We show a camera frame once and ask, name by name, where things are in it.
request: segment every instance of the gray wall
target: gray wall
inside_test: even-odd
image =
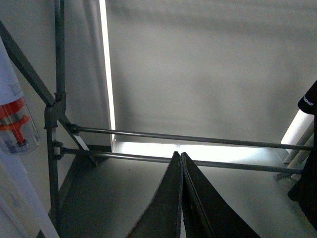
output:
[[[68,113],[81,126],[108,128],[105,58],[99,0],[65,1]],[[81,134],[88,144],[110,145],[110,137]]]
[[[107,0],[116,127],[280,142],[316,80],[315,9]]]

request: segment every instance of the metal rod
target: metal rod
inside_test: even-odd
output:
[[[81,127],[81,126],[78,126],[76,130],[82,131],[82,132],[150,137],[150,138],[171,139],[171,140],[198,141],[198,142],[217,143],[217,144],[244,145],[244,146],[255,146],[255,147],[264,147],[264,148],[267,147],[267,148],[281,148],[281,149],[292,149],[292,150],[312,150],[313,149],[312,147],[301,146],[301,145],[284,145],[284,144],[267,143],[267,142],[227,140],[227,139],[216,139],[216,138],[194,137],[194,136],[183,136],[183,135],[133,132],[133,131],[99,129],[99,128],[90,128],[90,127]]]
[[[51,221],[57,233],[60,234],[58,168],[57,168],[57,160],[55,159],[54,144],[53,144],[53,141],[55,140],[56,140],[56,127],[47,128],[47,146],[48,146],[50,198],[51,198]]]
[[[65,93],[64,0],[55,0],[56,101]]]
[[[55,103],[54,97],[51,95],[39,75],[36,73],[28,59],[25,57],[15,40],[7,31],[3,23],[0,21],[0,35],[3,40],[5,49],[19,71],[26,80],[31,84],[43,102],[51,107]]]
[[[103,151],[84,151],[84,150],[69,149],[64,147],[61,150],[65,154],[96,156],[101,158],[114,158],[114,159],[125,159],[125,160],[135,160],[135,161],[159,162],[159,163],[169,163],[171,161],[171,158],[164,158],[164,157],[128,155],[128,154],[118,154],[118,153],[103,152]],[[197,161],[197,160],[194,160],[194,162],[197,166],[205,166],[205,167],[266,171],[266,172],[278,172],[278,173],[289,173],[289,174],[300,174],[302,172],[302,170],[300,169],[288,169],[288,168],[280,168],[280,167],[273,167],[273,166],[244,165],[244,164],[235,164],[235,163]]]

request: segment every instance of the metal rack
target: metal rack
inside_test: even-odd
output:
[[[66,111],[66,92],[65,92],[65,56],[64,56],[64,0],[55,0],[55,51],[56,51],[56,93],[55,98],[49,92],[39,75],[36,73],[30,62],[27,60],[15,40],[7,31],[3,23],[0,21],[0,36],[3,40],[8,55],[16,67],[20,70],[23,76],[27,79],[30,85],[34,88],[37,94],[41,97],[46,104],[45,108],[45,129],[47,130],[47,147],[48,147],[48,163],[49,163],[49,179],[50,179],[50,196],[51,196],[51,220],[54,224],[57,232],[60,234],[60,205],[58,196],[58,169],[57,162],[62,158],[63,154],[84,155],[88,156],[90,160],[96,165],[96,157],[102,158],[116,158],[127,159],[137,161],[151,161],[169,163],[171,158],[162,157],[150,157],[150,156],[137,156],[117,154],[101,151],[90,151],[85,142],[79,136],[80,132],[92,132],[92,133],[105,133],[116,135],[128,135],[139,137],[150,137],[160,139],[173,139],[182,141],[196,141],[207,143],[219,143],[230,145],[243,145],[254,147],[267,147],[267,148],[283,148],[294,150],[312,150],[312,147],[298,146],[298,145],[285,145],[276,143],[264,143],[254,141],[240,141],[240,140],[226,140],[216,138],[203,138],[203,137],[191,137],[180,135],[167,135],[157,133],[141,133],[141,132],[129,132],[110,129],[98,129],[81,127],[75,124],[71,124],[67,116]],[[56,127],[57,121],[61,123],[64,129],[72,137],[75,143],[80,149],[64,148],[62,143],[56,142]],[[300,169],[288,169],[286,167],[272,167],[272,166],[259,166],[259,165],[243,165],[234,163],[222,163],[222,162],[207,162],[207,161],[195,161],[196,165],[217,167],[217,168],[229,168],[229,169],[241,169],[241,170],[255,170],[255,171],[268,171],[279,172],[287,174],[300,174]]]

